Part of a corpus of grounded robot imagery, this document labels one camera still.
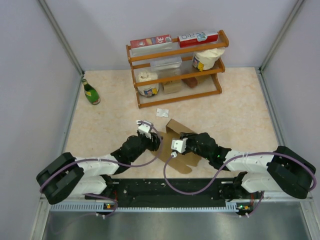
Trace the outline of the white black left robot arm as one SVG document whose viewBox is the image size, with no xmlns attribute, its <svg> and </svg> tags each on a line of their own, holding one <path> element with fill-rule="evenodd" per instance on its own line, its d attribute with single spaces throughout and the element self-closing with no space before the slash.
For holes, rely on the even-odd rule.
<svg viewBox="0 0 320 240">
<path fill-rule="evenodd" d="M 133 164 L 146 150 L 156 152 L 163 143 L 157 133 L 131 135 L 120 148 L 110 154 L 82 158 L 62 153 L 37 176 L 40 192 L 51 205 L 68 197 L 93 194 L 109 198 L 114 191 L 111 175 L 135 167 Z"/>
</svg>

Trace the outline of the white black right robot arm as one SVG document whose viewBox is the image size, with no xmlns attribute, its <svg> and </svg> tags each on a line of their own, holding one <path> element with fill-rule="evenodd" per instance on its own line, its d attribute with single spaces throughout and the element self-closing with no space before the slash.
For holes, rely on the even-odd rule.
<svg viewBox="0 0 320 240">
<path fill-rule="evenodd" d="M 272 152 L 240 152 L 218 145 L 206 132 L 183 132 L 171 148 L 182 155 L 200 156 L 219 172 L 239 172 L 233 183 L 239 198 L 262 191 L 305 199 L 317 184 L 316 168 L 286 146 Z"/>
</svg>

